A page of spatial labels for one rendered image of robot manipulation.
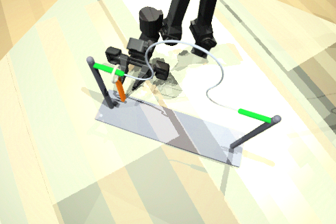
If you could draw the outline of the orange handle with small grey loop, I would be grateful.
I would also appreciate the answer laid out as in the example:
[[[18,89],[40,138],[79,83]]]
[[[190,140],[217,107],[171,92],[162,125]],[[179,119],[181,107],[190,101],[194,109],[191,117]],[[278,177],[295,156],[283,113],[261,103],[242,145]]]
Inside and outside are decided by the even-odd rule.
[[[112,75],[111,75],[111,82],[113,84],[116,84],[120,99],[121,99],[122,102],[124,102],[125,101],[125,93],[124,93],[124,90],[123,90],[123,86],[122,86],[122,83],[121,83],[120,76],[117,75],[116,80],[114,80],[114,76],[115,76],[115,72],[116,72],[117,68],[118,68],[118,70],[121,70],[121,66],[119,64],[117,64],[114,67],[114,69],[112,71]]]

